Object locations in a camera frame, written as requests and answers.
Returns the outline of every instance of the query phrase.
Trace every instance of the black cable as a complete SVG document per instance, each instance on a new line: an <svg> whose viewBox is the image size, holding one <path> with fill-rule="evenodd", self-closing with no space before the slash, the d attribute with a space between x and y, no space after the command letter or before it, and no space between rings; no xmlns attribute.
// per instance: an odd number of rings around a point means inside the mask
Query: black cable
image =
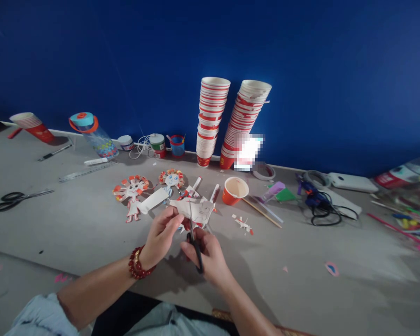
<svg viewBox="0 0 420 336"><path fill-rule="evenodd" d="M350 208L347 208L345 206L342 206L342 205L333 205L332 198L331 198L331 196L329 194L324 193L322 191L319 191L319 193L322 194L326 198L327 203L329 205L326 206L325 204L323 204L321 207L312 207L311 208L311 213L313 214L313 217L311 218L311 224L312 225L314 225L314 226L332 226L332 225L337 225L337 224L341 223L342 222L342 217L354 219L354 218L351 218L351 217L349 217L347 215L344 215L344 214L340 213L339 211L337 211L337 208L348 209L348 210L352 211L356 215L356 220L359 219L359 215L354 210L352 210ZM322 211L324 213L318 215L318 214L315 213L316 210ZM334 223L328 223L328 224L315 224L314 223L314 220L316 218L325 218L325 217L328 217L331 214L336 214L339 217L338 220L335 221Z"/></svg>

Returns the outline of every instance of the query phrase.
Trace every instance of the light blue shirt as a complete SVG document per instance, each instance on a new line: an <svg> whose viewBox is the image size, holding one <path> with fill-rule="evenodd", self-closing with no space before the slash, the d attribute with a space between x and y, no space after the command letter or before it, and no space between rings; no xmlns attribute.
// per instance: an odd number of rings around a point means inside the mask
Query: light blue shirt
<svg viewBox="0 0 420 336"><path fill-rule="evenodd" d="M57 295L38 295L31 299L13 322L5 336L77 336L78 331L65 316ZM135 324L126 336L153 335L221 335L228 336L220 327L199 320L189 320L172 304L162 302Z"/></svg>

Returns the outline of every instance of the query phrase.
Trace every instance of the bracelet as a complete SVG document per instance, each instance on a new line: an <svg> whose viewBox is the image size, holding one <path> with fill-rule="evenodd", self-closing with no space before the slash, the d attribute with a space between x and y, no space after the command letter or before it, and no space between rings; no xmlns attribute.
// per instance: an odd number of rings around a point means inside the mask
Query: bracelet
<svg viewBox="0 0 420 336"><path fill-rule="evenodd" d="M145 271L141 267L141 263L139 262L139 256L141 250L143 250L145 246L137 247L135 250L132 251L131 256L129 257L129 273L134 277L134 279L139 280L146 278L148 275L150 275L153 270L155 269L155 266L147 271Z"/></svg>

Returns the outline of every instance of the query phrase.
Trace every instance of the person's left hand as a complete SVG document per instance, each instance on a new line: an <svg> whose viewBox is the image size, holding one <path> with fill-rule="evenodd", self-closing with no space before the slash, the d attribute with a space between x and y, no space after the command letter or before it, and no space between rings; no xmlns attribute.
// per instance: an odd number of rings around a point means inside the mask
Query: person's left hand
<svg viewBox="0 0 420 336"><path fill-rule="evenodd" d="M179 214L176 207L169 206L154 218L146 245L140 252L139 261L144 270L159 263L169 251L173 235L182 222L189 221Z"/></svg>

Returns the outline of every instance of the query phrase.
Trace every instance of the water bottle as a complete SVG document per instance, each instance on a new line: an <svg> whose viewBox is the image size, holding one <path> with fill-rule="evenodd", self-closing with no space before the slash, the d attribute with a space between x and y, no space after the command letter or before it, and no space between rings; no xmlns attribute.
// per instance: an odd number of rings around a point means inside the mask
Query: water bottle
<svg viewBox="0 0 420 336"><path fill-rule="evenodd" d="M417 182L420 176L420 157L375 177L375 182L386 189L404 187Z"/></svg>
<svg viewBox="0 0 420 336"><path fill-rule="evenodd" d="M118 149L112 139L99 126L98 119L92 113L81 112L69 118L70 126L83 134L89 145L102 157L112 159L118 155Z"/></svg>

